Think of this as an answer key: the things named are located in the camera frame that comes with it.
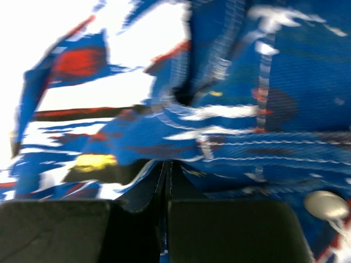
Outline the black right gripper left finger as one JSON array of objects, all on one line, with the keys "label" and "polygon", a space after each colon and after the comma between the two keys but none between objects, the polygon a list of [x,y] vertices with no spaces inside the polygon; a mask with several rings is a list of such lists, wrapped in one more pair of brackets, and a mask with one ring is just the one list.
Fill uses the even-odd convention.
[{"label": "black right gripper left finger", "polygon": [[7,201],[1,205],[1,262],[159,262],[166,167],[120,198]]}]

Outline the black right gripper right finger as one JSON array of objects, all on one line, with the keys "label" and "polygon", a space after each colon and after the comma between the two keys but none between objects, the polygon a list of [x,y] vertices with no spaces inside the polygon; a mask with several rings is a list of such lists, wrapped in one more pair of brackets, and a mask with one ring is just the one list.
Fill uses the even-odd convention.
[{"label": "black right gripper right finger", "polygon": [[209,199],[178,163],[167,176],[170,262],[312,262],[298,219],[284,202]]}]

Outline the blue patterned trousers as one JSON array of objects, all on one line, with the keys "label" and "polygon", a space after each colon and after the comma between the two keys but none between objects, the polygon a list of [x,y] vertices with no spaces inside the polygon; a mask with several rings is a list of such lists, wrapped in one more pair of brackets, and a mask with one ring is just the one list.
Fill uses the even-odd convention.
[{"label": "blue patterned trousers", "polygon": [[286,201],[350,262],[350,1],[100,1],[25,76],[14,198],[120,197],[179,161],[210,198]]}]

